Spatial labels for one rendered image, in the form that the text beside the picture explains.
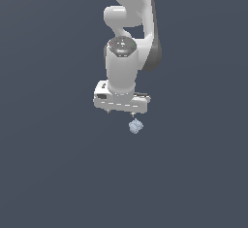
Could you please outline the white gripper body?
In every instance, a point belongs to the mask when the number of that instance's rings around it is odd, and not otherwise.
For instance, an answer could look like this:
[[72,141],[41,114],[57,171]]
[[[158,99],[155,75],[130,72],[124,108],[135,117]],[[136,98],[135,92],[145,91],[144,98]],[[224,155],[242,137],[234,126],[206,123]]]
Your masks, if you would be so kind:
[[148,94],[135,92],[128,94],[128,98],[124,99],[123,95],[112,94],[108,89],[108,83],[109,81],[99,81],[95,87],[93,103],[96,108],[135,114],[147,112],[147,105],[151,100]]

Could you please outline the small pale blue lumpy object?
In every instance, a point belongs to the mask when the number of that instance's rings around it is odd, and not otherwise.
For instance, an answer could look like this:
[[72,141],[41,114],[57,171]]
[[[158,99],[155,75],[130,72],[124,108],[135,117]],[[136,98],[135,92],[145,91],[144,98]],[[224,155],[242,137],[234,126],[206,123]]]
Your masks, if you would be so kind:
[[133,134],[138,134],[139,130],[143,128],[143,124],[135,118],[129,123],[129,128]]

